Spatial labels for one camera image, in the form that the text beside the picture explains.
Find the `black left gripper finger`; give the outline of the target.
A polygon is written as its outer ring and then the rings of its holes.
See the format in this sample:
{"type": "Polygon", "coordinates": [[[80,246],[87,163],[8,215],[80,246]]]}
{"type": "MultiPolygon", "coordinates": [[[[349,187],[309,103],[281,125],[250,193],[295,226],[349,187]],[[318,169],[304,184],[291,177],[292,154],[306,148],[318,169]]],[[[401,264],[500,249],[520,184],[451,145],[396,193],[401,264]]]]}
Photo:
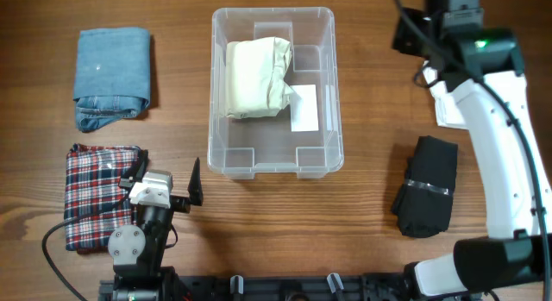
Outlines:
{"type": "Polygon", "coordinates": [[[201,183],[200,159],[196,158],[192,169],[189,185],[187,187],[190,204],[202,206],[204,201],[203,188],[201,183]]]}
{"type": "Polygon", "coordinates": [[[118,186],[123,189],[131,189],[136,182],[141,182],[148,162],[148,151],[140,150],[136,162],[121,176],[118,186]]]}

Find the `white t-shirt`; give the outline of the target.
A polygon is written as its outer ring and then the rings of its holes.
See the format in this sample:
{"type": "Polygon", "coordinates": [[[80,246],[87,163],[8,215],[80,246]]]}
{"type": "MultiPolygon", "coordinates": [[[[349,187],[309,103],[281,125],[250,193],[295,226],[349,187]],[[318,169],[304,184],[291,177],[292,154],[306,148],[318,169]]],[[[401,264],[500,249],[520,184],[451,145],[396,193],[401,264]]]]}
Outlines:
{"type": "Polygon", "coordinates": [[[447,92],[444,81],[431,86],[430,94],[435,100],[436,123],[439,127],[467,130],[461,112],[452,95],[447,92]]]}

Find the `cream cloth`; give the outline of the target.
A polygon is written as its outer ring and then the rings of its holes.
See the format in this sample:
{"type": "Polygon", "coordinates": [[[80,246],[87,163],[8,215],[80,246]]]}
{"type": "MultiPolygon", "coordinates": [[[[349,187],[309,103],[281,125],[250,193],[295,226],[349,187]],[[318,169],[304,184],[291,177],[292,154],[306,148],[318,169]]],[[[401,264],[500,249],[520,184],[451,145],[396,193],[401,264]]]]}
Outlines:
{"type": "Polygon", "coordinates": [[[278,115],[290,104],[293,93],[285,82],[291,61],[292,44],[283,38],[230,42],[223,114],[234,119],[278,115]]]}

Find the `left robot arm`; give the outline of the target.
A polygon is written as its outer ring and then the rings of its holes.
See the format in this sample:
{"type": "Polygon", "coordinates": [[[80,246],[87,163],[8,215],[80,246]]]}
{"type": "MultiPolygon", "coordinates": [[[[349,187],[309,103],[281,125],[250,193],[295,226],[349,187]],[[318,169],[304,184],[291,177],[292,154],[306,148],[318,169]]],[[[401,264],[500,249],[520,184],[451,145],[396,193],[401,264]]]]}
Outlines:
{"type": "Polygon", "coordinates": [[[119,186],[128,191],[136,208],[136,223],[114,230],[108,242],[115,278],[103,282],[100,300],[191,300],[191,290],[179,279],[173,267],[161,265],[169,233],[174,231],[173,215],[189,213],[200,206],[204,194],[200,160],[195,160],[187,191],[173,195],[170,172],[149,170],[148,151],[141,150],[137,161],[122,175],[119,186]]]}

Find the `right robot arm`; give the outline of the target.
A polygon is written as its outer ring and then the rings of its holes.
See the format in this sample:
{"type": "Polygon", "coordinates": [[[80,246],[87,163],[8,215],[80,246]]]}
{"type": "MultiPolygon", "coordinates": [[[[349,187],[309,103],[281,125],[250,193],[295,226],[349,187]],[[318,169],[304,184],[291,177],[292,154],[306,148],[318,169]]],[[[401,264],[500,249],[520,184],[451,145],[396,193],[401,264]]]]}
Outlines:
{"type": "Polygon", "coordinates": [[[527,107],[524,59],[507,28],[485,28],[480,0],[399,9],[393,46],[425,59],[470,134],[486,198],[487,236],[405,268],[413,300],[532,282],[551,297],[551,188],[527,107]]]}

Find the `folded red plaid shirt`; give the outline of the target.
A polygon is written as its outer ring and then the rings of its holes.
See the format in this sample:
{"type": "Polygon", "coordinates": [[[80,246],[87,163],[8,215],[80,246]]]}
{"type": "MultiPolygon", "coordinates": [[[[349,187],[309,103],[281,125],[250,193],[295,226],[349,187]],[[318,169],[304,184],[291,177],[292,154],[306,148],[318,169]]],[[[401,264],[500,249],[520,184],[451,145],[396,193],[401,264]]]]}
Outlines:
{"type": "Polygon", "coordinates": [[[119,182],[140,151],[136,146],[72,146],[66,156],[64,218],[98,214],[65,226],[66,250],[103,250],[115,229],[135,223],[135,209],[128,201],[115,209],[111,205],[125,197],[119,182]]]}

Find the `clear plastic storage bin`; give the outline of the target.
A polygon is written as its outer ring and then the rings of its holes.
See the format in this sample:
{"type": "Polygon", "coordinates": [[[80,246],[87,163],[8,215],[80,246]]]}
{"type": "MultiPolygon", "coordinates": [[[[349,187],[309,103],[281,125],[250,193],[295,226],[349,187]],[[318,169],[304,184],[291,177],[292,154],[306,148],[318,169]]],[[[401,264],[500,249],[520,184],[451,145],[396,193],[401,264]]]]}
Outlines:
{"type": "Polygon", "coordinates": [[[230,179],[294,172],[317,179],[343,164],[336,23],[325,7],[220,8],[212,16],[207,162],[230,179]],[[279,37],[292,44],[285,81],[315,85],[319,130],[292,132],[290,106],[273,117],[226,117],[226,50],[232,41],[279,37]]]}

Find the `folded blue denim jeans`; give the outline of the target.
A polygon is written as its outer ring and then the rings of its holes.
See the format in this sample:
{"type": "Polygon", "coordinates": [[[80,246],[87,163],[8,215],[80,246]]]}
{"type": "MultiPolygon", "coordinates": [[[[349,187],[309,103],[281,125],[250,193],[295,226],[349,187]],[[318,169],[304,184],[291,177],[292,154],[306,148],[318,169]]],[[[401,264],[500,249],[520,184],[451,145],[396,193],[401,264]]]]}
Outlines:
{"type": "Polygon", "coordinates": [[[76,127],[91,132],[136,118],[151,101],[150,32],[144,28],[83,30],[73,87],[76,127]]]}

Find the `white label in bin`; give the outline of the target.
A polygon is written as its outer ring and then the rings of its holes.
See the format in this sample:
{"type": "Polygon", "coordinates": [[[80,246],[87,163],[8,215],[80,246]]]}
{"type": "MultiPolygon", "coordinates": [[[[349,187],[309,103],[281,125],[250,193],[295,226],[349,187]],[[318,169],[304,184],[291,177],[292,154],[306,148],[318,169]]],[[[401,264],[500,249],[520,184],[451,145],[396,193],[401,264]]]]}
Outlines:
{"type": "Polygon", "coordinates": [[[317,89],[315,85],[292,85],[290,98],[291,131],[315,132],[319,130],[317,89]]]}

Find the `folded black garment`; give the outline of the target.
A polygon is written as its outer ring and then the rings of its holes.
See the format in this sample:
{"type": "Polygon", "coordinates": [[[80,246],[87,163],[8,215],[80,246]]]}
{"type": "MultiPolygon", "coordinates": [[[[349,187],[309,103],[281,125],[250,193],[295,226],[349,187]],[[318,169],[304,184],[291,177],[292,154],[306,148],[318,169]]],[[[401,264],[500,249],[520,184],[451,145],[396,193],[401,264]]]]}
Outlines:
{"type": "Polygon", "coordinates": [[[428,238],[449,228],[457,175],[458,145],[432,136],[418,138],[407,160],[405,180],[392,204],[401,234],[428,238]]]}

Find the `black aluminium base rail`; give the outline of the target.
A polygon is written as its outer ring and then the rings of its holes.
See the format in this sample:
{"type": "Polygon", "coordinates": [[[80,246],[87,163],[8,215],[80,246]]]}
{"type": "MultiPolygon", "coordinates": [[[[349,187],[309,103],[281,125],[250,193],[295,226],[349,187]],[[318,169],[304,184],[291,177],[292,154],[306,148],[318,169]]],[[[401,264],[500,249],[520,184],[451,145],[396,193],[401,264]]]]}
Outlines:
{"type": "Polygon", "coordinates": [[[99,285],[99,300],[410,300],[410,285],[399,273],[366,273],[317,277],[231,278],[182,276],[177,287],[184,295],[173,297],[151,285],[144,288],[115,287],[111,281],[99,285]]]}

